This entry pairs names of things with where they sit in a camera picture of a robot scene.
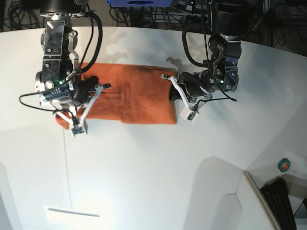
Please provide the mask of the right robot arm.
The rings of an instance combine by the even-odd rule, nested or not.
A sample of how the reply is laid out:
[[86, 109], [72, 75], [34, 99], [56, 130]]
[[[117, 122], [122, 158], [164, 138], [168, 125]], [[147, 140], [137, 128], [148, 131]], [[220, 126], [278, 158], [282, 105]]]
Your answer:
[[[81, 80], [79, 76], [95, 63], [103, 40], [100, 18], [87, 10], [86, 0], [44, 0], [40, 15], [46, 17], [46, 28], [41, 35], [44, 51], [42, 70], [37, 73], [35, 90], [40, 105], [59, 103], [63, 106], [78, 106], [89, 100], [90, 92], [97, 86], [98, 77]], [[82, 67], [75, 52], [78, 32], [72, 27], [73, 18], [89, 17], [97, 23], [98, 41], [91, 61]]]

